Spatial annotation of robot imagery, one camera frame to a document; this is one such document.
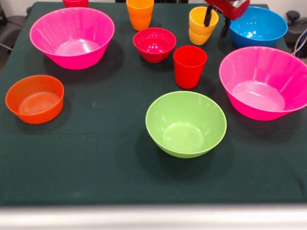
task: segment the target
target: pink bowl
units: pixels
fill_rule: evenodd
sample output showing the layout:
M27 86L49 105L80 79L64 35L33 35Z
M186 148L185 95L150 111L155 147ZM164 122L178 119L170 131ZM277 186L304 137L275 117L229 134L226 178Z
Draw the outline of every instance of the pink bowl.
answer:
M176 45L176 37L162 28L147 28L139 31L133 43L140 55L151 63L163 61Z
M220 79L241 114L274 120L307 105L307 65L270 47L251 46L227 55Z
M105 13L73 7L38 19L30 30L30 40L59 66L85 69L102 58L114 31L114 23Z

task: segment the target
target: bowl rim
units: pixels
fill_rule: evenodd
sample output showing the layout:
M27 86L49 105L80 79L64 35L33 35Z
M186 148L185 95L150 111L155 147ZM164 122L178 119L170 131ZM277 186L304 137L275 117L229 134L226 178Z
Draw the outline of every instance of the bowl rim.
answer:
M250 50L255 50L255 49L269 49L269 50L272 50L273 52L278 52L282 55L287 55L289 56L290 58L294 59L295 61L297 61L298 63L301 63L301 65L304 65L306 70L307 70L307 65L301 61L300 59L296 58L295 56L285 52L285 51L282 51L282 50L279 50L279 49L276 49L276 48L272 48L272 47L267 47L267 46L248 46L248 47L244 47L244 48L240 48L240 49L237 49L231 53L229 53L228 55L226 55L224 57L224 59L222 60L221 64L220 64L220 67L219 67L219 76L220 76L220 81L223 85L223 88L226 90L226 92L228 94L230 94L232 97L234 97L236 100L240 101L242 104L244 105L247 105L251 108L254 108L254 109L257 109L257 110L260 110L260 111L264 111L264 112L270 112L270 113L291 113L291 112L294 112L294 111L297 111L297 110L300 110L300 109L303 109L304 107L307 106L307 102L303 105L303 106L300 106L298 108L295 108L295 109L288 109L288 110L264 110L264 109L258 109L258 108L255 108L253 106L250 106L249 104L246 104L244 102L242 102L241 100L237 99L237 97L235 97L229 90L228 88L226 87L225 83L223 82L223 79L221 77L221 68L222 68L222 65L226 62L226 59L229 58L231 55L233 55L234 53L237 53L237 52L241 52L242 50L245 50L245 49L250 49Z
M286 20L285 20L282 16L280 16L278 13L276 13L276 12L274 12L274 11L271 11L271 10L269 10L269 9L263 8L263 7L259 7L259 6L249 6L248 9L257 9L257 10L266 11L266 12L270 12L270 13L272 13L272 14L277 15L277 16L283 21L283 23L284 23L284 25L285 25L285 31L283 32L282 35L279 35L279 36L277 36L276 38L271 38L271 39L265 39L265 40L264 40L264 39L257 39L257 38L248 38L248 37L242 36L241 34L237 33L237 32L233 29L233 27L232 27L233 21L231 21L230 27L229 27L229 29L230 29L231 32L235 33L236 35L238 35L238 36L240 36L240 37L242 37L242 38L244 38L244 39L249 39L249 40L258 41L258 42L270 42L270 41L274 41L274 40L279 40L279 39L281 39L283 36L285 36L285 34L288 32L288 24L287 24Z
M208 101L210 101L211 103L213 103L214 105L216 105L216 107L218 108L218 110L220 111L220 113L222 114L222 117L223 117L223 120L224 120L224 123L225 123L225 126L224 126L224 131L220 137L220 139L214 144L212 145L210 148L206 148L206 149L203 149L202 151L198 151L198 152L190 152L190 153L186 153L186 152L180 152L180 151L174 151L174 150L171 150L169 148L167 148L164 144L161 144L159 143L154 137L153 135L151 134L150 132L150 129L148 128L148 114L149 114L149 111L150 109L152 108L152 106L158 101L160 100L161 98L163 97L167 97L171 94L178 94L178 93L186 93L186 94L195 94L195 95L198 95L198 96L201 96L205 99L207 99ZM181 155L198 155L198 154L202 154L202 153L206 153L212 149L214 149L222 140L223 138L225 137L225 134L226 134L226 131L227 131L227 119L226 119L226 115L224 113L224 111L222 110L222 108L214 101L212 100L210 97L207 97L201 93L198 93L198 92L192 92L192 91L174 91L174 92L169 92L169 93L166 93L166 94L163 94L162 96L158 97L157 99L155 99L151 105L149 106L149 108L147 109L147 112L146 112L146 117L145 117L145 124L146 124L146 129L147 129L147 132L149 133L150 137L154 140L154 142L161 146L162 148L168 150L168 151L171 151L171 152L174 152L176 154L181 154Z
M62 90L61 92L61 96L59 98L59 100L52 106L50 107L49 109L45 110L45 111L42 111L40 113L36 113L36 114L21 114L17 111L14 111L13 109L11 109L9 106L8 106L8 94L10 93L10 91L17 85L19 84L20 82L22 81L26 81L27 79L30 79L30 78L38 78L38 77L44 77L44 78L50 78L52 80L54 80L55 82L57 82ZM12 112L14 113L15 115L17 116L26 116L26 117L31 117L31 116L37 116L37 115L41 115L41 114L44 114L44 113L48 113L49 111L51 111L54 107L56 107L58 104L61 103L61 101L64 100L64 86L62 84L62 82L55 78L55 77L52 77L50 75L45 75L45 74L37 74L37 75L32 75L32 76L28 76L28 77L25 77L25 78L22 78L20 79L19 81L15 82L10 88L9 90L7 91L6 95L5 95L5 104L6 104L6 107Z
M78 54L78 55L57 55L57 54L54 54L54 53L51 53L51 52L48 52L48 51L45 51L45 50L39 48L39 47L33 42L33 38L32 38L32 36L33 36L33 35L32 35L33 30L34 30L36 24L39 23L42 19L44 19L44 18L46 18L46 17L48 17L48 16L50 16L51 14L54 14L54 13L56 13L56 12L60 12L60 11L74 11L74 10L84 10L84 11L98 12L98 13L103 14L104 16L106 16L106 17L110 20L110 22L111 22L111 24L112 24L112 34L111 34L110 38L109 38L105 43L103 43L101 46L99 46L98 48L92 50L91 52L89 52L89 53L84 53L84 54ZM37 19L37 20L33 23L33 25L31 26L31 29L30 29L30 32L29 32L29 37L30 37L30 41L31 41L32 45L33 45L36 49L38 49L39 51L41 51L41 52L43 52L43 53L45 53L45 54L52 55L52 56L57 56L57 57L77 57L77 56L82 56L82 55L86 55L86 54L91 54L91 53L93 53L93 52L95 52L95 51L101 49L102 47L104 47L106 44L108 44L108 43L111 41L112 37L114 36L114 33L115 33L115 25L114 25L114 22L113 22L112 18L111 18L109 15L107 15L106 13L104 13L104 12L102 12L102 11L99 11L99 10L96 10L96 9L93 9L93 8L89 8L89 7L68 7L68 8L61 8L61 9L58 9L58 10L55 10L55 11L51 11L51 12L49 12L49 13L47 13L47 14L41 16L39 19Z
M140 35L140 34L143 33L144 31L157 30L157 29L158 29L158 30L161 30L161 31L167 32L168 34L170 34L170 35L174 38L175 42L174 42L174 44L171 46L170 49L168 49L167 51L164 51L164 52L162 52L162 53L158 53L158 54L157 54L157 53L152 53L152 52L144 51L144 50L140 49L140 48L136 45L135 39L136 39L136 36L137 36L137 35ZM139 32L137 32L137 33L133 36L133 44L134 44L134 46L138 49L138 51L144 52L144 53L146 53L146 54L157 54L157 55L160 55L160 54L168 53L168 52L172 51L172 50L175 48L176 43L177 43L176 36L175 36L172 32L170 32L169 30L164 29L164 28L160 28L160 27L149 27L149 28L140 30Z

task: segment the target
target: plastic bowl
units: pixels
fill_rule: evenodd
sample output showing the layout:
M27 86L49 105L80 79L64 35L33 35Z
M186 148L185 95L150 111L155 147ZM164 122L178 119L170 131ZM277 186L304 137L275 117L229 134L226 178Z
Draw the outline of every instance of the plastic bowl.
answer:
M307 65L270 47L245 47L228 54L220 79L241 114L274 120L307 105Z
M64 87L48 75L34 75L16 82L7 92L6 106L17 117L30 124L41 124L55 118L63 108Z
M174 49L176 37L166 29L147 28L134 36L133 43L145 60L158 63Z
M226 133L226 117L210 98L189 91L165 94L146 114L146 128L155 143L178 158L194 158L217 146Z
M105 13L72 7L38 19L30 30L30 40L59 66L85 69L101 59L114 31L114 23Z
M242 17L231 22L230 35L239 48L274 46L288 31L282 16L261 7L248 7Z

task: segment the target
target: small red bowl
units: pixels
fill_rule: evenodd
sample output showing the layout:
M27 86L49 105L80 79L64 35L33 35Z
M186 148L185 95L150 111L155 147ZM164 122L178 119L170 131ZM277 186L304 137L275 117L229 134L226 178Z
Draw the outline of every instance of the small red bowl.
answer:
M174 49L176 37L166 29L153 27L139 31L134 36L133 43L146 61L158 63Z

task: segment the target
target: blue bowl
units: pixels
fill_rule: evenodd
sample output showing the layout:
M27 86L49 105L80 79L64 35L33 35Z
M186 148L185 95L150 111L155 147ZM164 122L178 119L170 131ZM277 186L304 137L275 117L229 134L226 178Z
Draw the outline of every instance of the blue bowl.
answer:
M288 31L282 16L261 7L248 7L239 19L232 21L230 35L238 48L274 46Z

